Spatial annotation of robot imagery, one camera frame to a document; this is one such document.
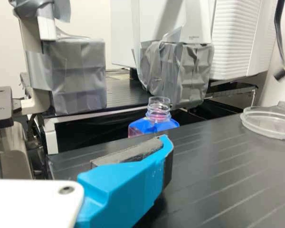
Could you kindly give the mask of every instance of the gray duct tape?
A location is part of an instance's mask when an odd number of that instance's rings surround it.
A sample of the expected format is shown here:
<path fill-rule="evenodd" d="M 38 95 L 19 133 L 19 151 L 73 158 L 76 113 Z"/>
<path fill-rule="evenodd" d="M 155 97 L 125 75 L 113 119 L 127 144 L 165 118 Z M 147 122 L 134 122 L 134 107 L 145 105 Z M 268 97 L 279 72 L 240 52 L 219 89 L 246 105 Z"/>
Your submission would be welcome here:
<path fill-rule="evenodd" d="M 144 42 L 139 80 L 151 94 L 170 98 L 174 107 L 180 102 L 197 106 L 206 95 L 213 54 L 212 45 Z"/>
<path fill-rule="evenodd" d="M 26 52 L 32 88 L 51 91 L 57 113 L 106 107 L 105 42 L 65 37 L 43 42 L 44 53 Z"/>
<path fill-rule="evenodd" d="M 36 16 L 51 18 L 52 12 L 49 12 L 47 8 L 45 10 L 38 9 L 42 9 L 48 4 L 54 4 L 54 17 L 63 22 L 70 22 L 71 5 L 69 0 L 9 0 L 9 3 L 20 18 Z"/>

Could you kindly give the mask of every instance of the black platform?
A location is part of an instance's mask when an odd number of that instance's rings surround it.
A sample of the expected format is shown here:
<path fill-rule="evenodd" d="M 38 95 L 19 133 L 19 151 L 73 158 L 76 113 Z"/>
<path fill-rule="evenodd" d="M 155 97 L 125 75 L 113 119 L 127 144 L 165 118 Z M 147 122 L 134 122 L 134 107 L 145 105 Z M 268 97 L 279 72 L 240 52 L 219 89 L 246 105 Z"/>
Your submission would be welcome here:
<path fill-rule="evenodd" d="M 172 180 L 136 227 L 285 227 L 285 141 L 249 131 L 238 114 L 165 133 L 174 144 Z M 91 159 L 153 136 L 49 156 L 49 171 L 76 180 Z"/>
<path fill-rule="evenodd" d="M 116 73 L 107 72 L 107 107 L 88 113 L 102 113 L 147 106 L 149 97 L 152 95 L 143 89 L 142 84 L 138 80 L 130 79 L 129 73 L 127 71 L 122 71 L 123 75 L 120 75 L 119 72 L 120 71 L 117 71 Z M 29 83 L 29 77 L 27 74 L 25 76 L 24 74 L 22 74 L 22 77 L 26 77 L 26 79 L 23 81 L 27 81 L 27 83 Z M 227 83 L 210 87 L 207 91 L 205 98 L 207 99 L 211 97 L 243 94 L 256 89 L 257 86 L 253 84 L 239 82 Z M 186 107 L 186 104 L 177 105 L 177 108 L 179 107 Z M 53 109 L 43 114 L 43 118 L 52 118 L 60 116 L 66 115 L 57 115 L 55 114 Z"/>

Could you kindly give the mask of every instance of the clear plastic dish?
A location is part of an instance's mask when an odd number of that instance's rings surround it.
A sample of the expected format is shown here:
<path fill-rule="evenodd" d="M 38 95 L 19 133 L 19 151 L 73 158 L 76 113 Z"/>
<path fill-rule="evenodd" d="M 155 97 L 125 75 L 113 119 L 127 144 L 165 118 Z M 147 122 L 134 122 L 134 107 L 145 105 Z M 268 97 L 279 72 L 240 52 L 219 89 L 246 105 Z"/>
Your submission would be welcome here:
<path fill-rule="evenodd" d="M 285 102 L 272 107 L 248 107 L 240 117 L 243 125 L 251 131 L 285 140 Z"/>

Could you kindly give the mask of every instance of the black cable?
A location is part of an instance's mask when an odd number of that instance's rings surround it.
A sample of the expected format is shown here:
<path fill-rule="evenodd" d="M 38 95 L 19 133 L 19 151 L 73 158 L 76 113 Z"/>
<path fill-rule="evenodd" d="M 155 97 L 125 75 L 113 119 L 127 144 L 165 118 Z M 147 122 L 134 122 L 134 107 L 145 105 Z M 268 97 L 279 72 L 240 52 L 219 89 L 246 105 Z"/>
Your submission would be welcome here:
<path fill-rule="evenodd" d="M 281 17 L 283 13 L 285 0 L 278 0 L 275 11 L 275 33 L 276 33 L 276 41 L 280 52 L 280 57 L 282 60 L 283 68 L 280 69 L 275 75 L 275 79 L 279 81 L 283 77 L 285 77 L 285 56 L 283 51 L 283 43 L 282 43 L 282 32 L 281 32 Z"/>

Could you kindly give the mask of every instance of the blue plastic holder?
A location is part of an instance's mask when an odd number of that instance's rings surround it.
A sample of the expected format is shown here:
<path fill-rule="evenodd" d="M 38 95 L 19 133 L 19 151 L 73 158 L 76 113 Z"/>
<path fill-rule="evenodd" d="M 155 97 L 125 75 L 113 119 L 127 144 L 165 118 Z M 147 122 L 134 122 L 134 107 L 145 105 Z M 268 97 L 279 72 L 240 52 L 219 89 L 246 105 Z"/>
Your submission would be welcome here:
<path fill-rule="evenodd" d="M 76 228 L 135 225 L 165 187 L 166 159 L 172 159 L 173 144 L 166 135 L 160 140 L 163 147 L 141 161 L 102 165 L 78 175 L 85 198 Z"/>

